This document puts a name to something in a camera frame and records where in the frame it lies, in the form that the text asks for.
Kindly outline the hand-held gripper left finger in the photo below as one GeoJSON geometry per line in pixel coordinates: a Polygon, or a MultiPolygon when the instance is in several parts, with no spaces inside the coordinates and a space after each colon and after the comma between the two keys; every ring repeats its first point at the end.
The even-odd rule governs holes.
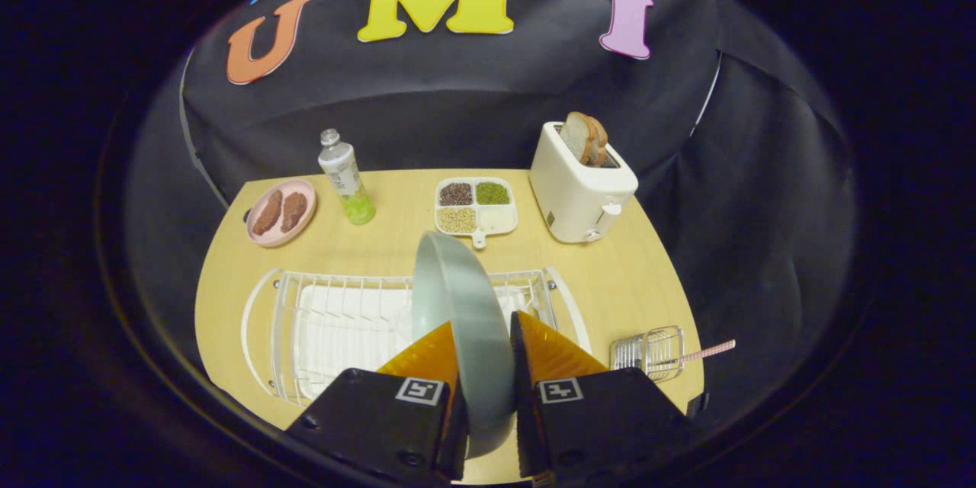
{"type": "Polygon", "coordinates": [[[345,369],[288,433],[384,482],[447,487],[460,480],[470,421],[452,325],[441,324],[376,372],[345,369]]]}

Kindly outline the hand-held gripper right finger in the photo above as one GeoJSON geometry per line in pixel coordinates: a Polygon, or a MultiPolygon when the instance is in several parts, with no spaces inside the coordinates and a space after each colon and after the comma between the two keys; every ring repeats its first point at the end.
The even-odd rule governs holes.
{"type": "Polygon", "coordinates": [[[641,370],[608,369],[526,312],[510,317],[510,343],[523,477],[630,483],[690,442],[690,419],[641,370]]]}

